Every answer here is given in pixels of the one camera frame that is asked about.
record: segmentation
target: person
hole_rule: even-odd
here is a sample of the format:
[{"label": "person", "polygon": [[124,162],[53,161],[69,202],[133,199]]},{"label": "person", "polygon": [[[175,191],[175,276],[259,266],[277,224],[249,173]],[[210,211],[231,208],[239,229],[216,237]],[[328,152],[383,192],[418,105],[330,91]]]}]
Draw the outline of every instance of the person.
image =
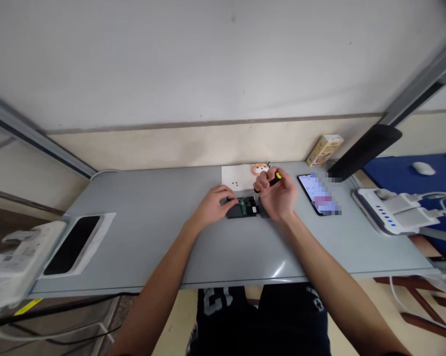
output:
[{"label": "person", "polygon": [[[276,172],[282,179],[270,187]],[[254,188],[311,283],[266,285],[258,309],[247,302],[244,287],[200,289],[187,355],[330,355],[327,311],[360,355],[410,355],[359,284],[297,216],[298,188],[291,177],[272,167]],[[232,200],[221,205],[227,197]],[[134,301],[110,356],[152,354],[198,234],[235,204],[229,187],[210,189]]]}]

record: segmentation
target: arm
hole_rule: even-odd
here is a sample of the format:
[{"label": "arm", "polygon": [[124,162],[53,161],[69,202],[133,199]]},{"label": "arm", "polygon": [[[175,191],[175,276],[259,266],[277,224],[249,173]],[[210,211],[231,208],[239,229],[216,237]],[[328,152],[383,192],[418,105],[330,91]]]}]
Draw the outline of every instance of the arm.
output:
[{"label": "arm", "polygon": [[[226,197],[233,200],[221,206],[220,200]],[[233,191],[225,185],[208,192],[133,303],[109,356],[152,354],[172,311],[198,234],[222,219],[237,202]]]},{"label": "arm", "polygon": [[[282,180],[269,187],[279,172]],[[281,168],[254,183],[264,208],[284,231],[311,283],[346,338],[362,356],[389,352],[410,355],[353,277],[323,248],[294,211],[298,189]]]}]

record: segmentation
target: hand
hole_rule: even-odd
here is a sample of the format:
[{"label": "hand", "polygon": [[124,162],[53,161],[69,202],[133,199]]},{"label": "hand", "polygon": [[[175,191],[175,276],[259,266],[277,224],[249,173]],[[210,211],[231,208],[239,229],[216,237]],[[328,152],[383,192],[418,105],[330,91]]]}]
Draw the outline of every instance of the hand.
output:
[{"label": "hand", "polygon": [[[269,181],[275,178],[276,172],[279,172],[282,179],[273,186],[269,186]],[[253,186],[259,191],[262,205],[272,220],[279,222],[293,214],[298,189],[289,174],[282,168],[271,167],[268,172],[262,172]]]},{"label": "hand", "polygon": [[[233,200],[221,205],[220,200],[226,197],[230,197]],[[230,187],[217,185],[209,190],[192,217],[188,220],[188,223],[197,228],[198,231],[201,231],[208,225],[224,218],[228,210],[238,203],[238,199]]]}]

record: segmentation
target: yellow tape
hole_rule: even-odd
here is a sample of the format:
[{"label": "yellow tape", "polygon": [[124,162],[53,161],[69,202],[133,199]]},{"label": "yellow tape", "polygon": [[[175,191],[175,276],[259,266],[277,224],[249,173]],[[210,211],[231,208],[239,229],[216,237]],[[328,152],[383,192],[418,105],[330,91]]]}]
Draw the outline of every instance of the yellow tape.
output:
[{"label": "yellow tape", "polygon": [[38,303],[40,303],[42,300],[43,300],[43,298],[40,298],[40,299],[33,299],[30,303],[28,303],[28,304],[25,305],[22,309],[20,309],[18,312],[16,312],[16,313],[14,314],[14,316],[25,314],[25,313],[28,312],[30,309],[32,309],[34,306],[36,306]]}]

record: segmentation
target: wooden chair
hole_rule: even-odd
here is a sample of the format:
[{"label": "wooden chair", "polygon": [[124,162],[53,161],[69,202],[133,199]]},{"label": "wooden chair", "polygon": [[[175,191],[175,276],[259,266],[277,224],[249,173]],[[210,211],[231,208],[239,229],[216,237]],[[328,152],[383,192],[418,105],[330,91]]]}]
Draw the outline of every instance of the wooden chair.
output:
[{"label": "wooden chair", "polygon": [[[389,277],[380,277],[380,278],[375,278],[374,280],[377,283],[390,284]],[[433,285],[431,285],[429,282],[427,282],[425,279],[419,276],[392,277],[392,283],[396,286],[407,288],[409,293],[417,300],[417,302],[423,307],[423,309],[427,312],[428,315],[430,315],[430,317],[433,320],[446,325],[446,323],[440,317],[440,315],[438,315],[437,312],[424,299],[424,297],[420,295],[417,289],[424,289],[428,291],[442,292],[442,293],[443,291],[441,291],[438,288],[435,288]],[[433,298],[439,305],[446,308],[446,298],[437,296],[433,296]],[[446,337],[446,329],[442,328],[441,326],[438,326],[428,320],[422,319],[416,315],[412,315],[407,312],[402,312],[401,316],[404,319],[404,321],[409,324],[415,325],[427,331]]]}]

